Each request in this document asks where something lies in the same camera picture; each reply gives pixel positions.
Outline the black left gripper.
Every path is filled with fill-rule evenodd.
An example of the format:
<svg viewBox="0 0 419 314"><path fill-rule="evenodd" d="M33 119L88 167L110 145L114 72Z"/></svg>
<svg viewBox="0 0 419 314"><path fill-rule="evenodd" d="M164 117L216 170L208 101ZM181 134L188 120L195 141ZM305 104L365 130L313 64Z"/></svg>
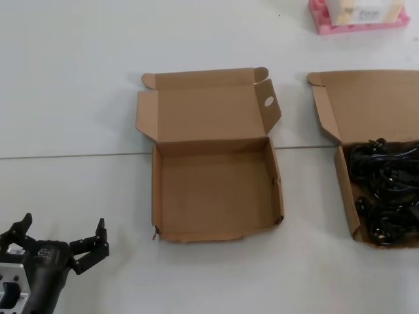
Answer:
<svg viewBox="0 0 419 314"><path fill-rule="evenodd" d="M13 223L1 234L1 254L5 254L12 244L24 250L29 248L33 239L26 234L32 222L32 215L26 213L21 221ZM80 275L108 256L104 218L100 218L95 236L73 241L69 245L62 241L36 242L24 263L30 294L23 312L53 313L70 266Z"/></svg>

